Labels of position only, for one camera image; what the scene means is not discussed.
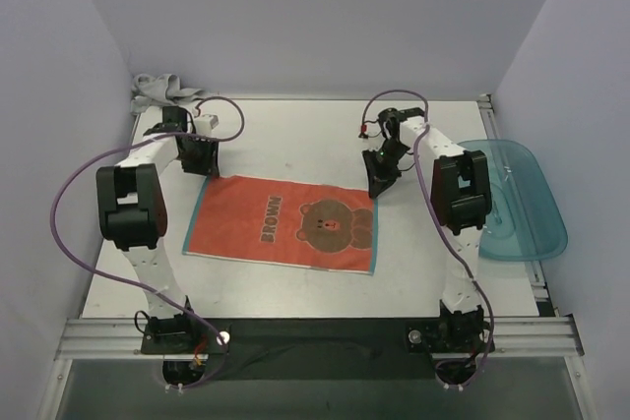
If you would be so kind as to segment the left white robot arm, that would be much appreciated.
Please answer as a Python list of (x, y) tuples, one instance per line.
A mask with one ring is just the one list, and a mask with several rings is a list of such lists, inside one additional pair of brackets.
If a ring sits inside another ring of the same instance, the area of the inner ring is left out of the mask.
[(215, 115), (179, 106), (161, 111), (161, 121), (143, 133), (143, 145), (96, 172), (99, 227), (146, 286), (146, 337), (178, 353), (192, 350), (204, 329), (185, 312), (192, 309), (179, 287), (165, 246), (168, 217), (159, 177), (178, 160), (184, 172), (217, 177), (219, 144), (212, 140)]

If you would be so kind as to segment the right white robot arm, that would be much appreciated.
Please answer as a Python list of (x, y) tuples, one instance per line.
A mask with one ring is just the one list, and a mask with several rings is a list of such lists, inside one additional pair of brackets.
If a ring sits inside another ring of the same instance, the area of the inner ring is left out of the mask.
[(486, 155), (454, 143), (429, 124), (419, 107), (386, 108), (376, 122), (383, 143), (378, 150), (362, 153), (369, 197), (377, 199), (396, 183), (402, 176), (399, 162), (410, 153), (425, 203), (446, 246), (440, 315), (411, 334), (409, 342), (424, 342), (431, 353), (478, 355), (488, 344), (485, 336), (490, 330), (476, 283), (482, 230), (492, 209)]

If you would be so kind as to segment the orange brown bear towel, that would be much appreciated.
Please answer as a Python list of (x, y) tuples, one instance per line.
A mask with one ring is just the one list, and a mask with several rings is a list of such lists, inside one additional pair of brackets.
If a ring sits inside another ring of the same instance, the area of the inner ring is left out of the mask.
[(372, 274), (378, 207), (364, 190), (248, 176), (208, 179), (182, 251), (189, 256)]

